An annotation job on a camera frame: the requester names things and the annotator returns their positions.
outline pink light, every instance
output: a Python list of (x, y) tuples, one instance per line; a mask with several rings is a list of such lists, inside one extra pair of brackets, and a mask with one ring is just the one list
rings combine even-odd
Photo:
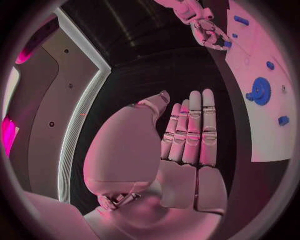
[(7, 156), (10, 155), (16, 135), (16, 125), (8, 117), (5, 117), (2, 122), (2, 140)]

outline magenta light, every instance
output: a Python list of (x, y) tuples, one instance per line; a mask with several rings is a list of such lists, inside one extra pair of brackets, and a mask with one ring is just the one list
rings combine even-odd
[(5, 117), (2, 122), (2, 140), (7, 156), (10, 155), (15, 138), (16, 125), (8, 117)]

